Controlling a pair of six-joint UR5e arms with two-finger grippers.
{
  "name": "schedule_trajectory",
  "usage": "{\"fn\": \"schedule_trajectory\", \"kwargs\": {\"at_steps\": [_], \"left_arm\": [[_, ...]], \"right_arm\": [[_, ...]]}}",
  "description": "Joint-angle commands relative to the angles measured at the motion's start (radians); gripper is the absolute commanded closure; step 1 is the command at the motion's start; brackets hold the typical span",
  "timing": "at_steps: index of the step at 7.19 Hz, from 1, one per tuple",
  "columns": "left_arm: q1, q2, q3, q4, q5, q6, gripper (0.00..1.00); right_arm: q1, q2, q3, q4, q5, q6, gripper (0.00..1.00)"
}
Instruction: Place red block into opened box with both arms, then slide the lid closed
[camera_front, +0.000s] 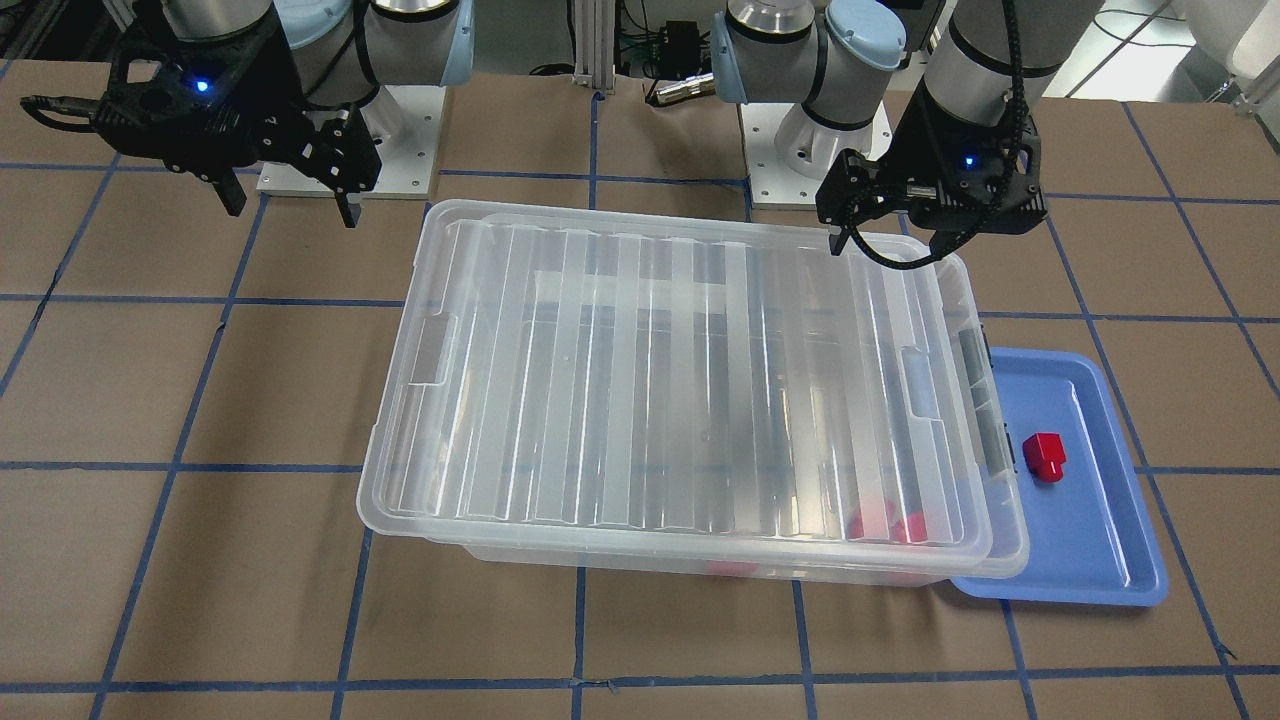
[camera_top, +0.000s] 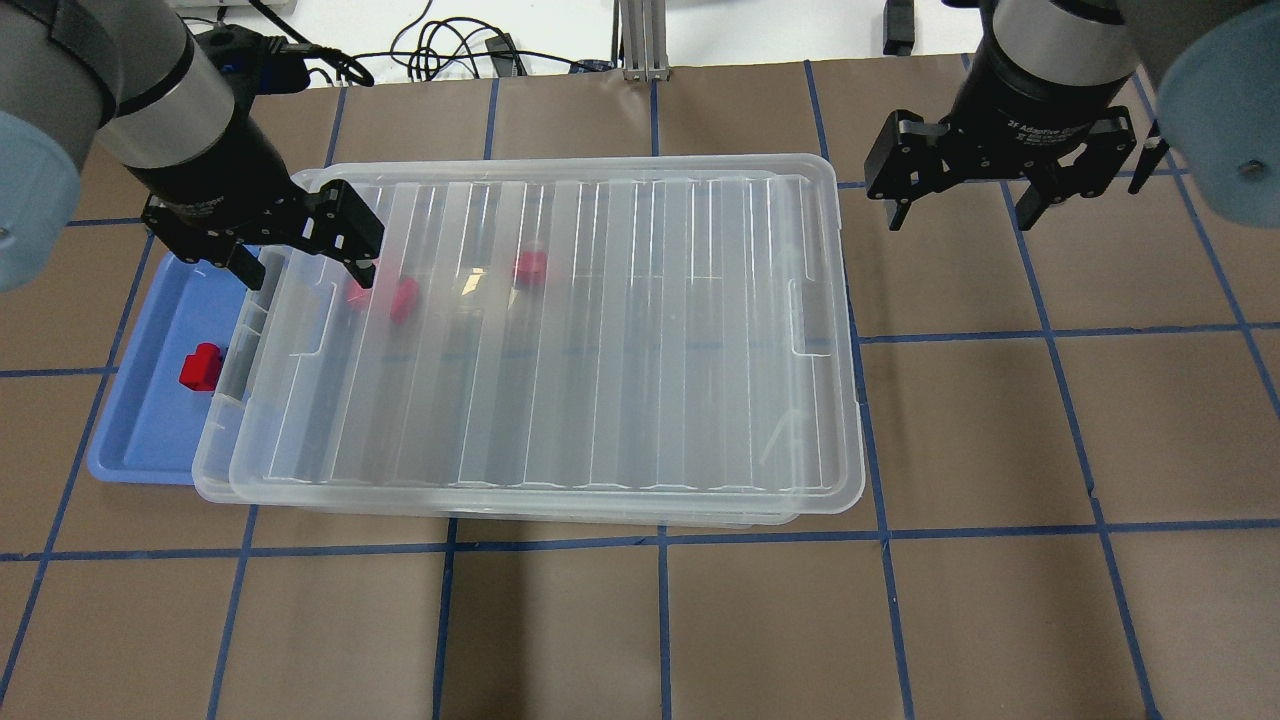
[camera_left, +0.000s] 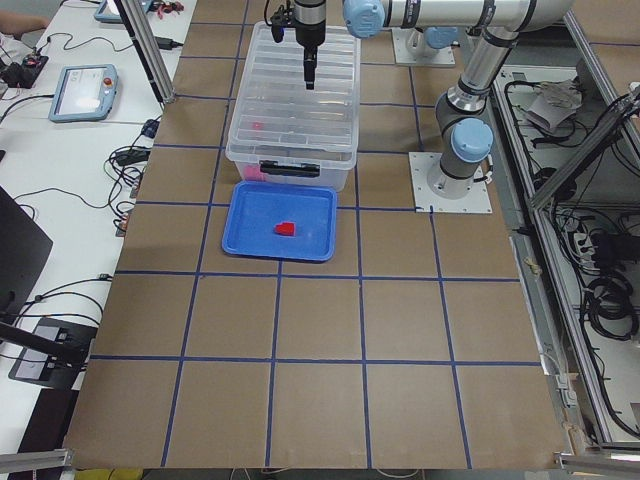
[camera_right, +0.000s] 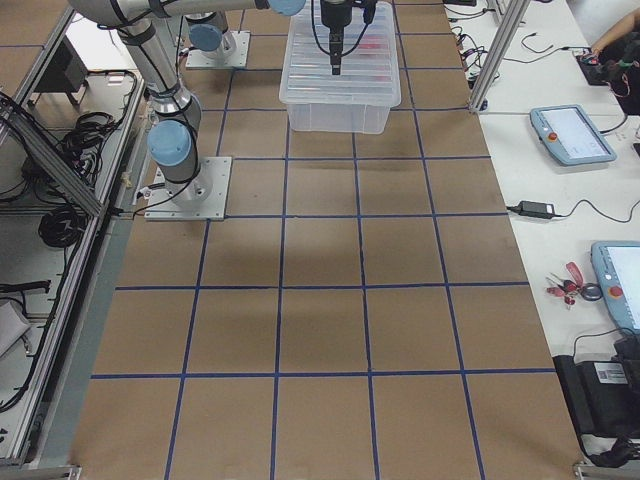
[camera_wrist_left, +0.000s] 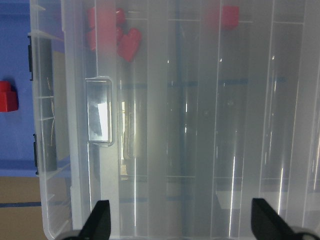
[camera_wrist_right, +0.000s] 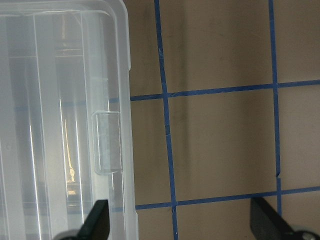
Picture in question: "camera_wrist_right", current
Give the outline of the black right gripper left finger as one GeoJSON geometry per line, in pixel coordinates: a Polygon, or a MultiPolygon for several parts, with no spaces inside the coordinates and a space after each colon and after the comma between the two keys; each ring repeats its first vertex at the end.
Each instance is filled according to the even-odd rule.
{"type": "Polygon", "coordinates": [[[110,236],[110,213],[107,199],[97,200],[79,230],[56,235],[57,240],[107,240],[110,236]]]}

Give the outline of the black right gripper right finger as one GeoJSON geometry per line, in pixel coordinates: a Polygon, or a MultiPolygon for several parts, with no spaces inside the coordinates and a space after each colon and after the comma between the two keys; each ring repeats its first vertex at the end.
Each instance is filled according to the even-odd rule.
{"type": "Polygon", "coordinates": [[[308,230],[294,230],[263,198],[250,199],[250,230],[257,240],[318,240],[308,230]]]}

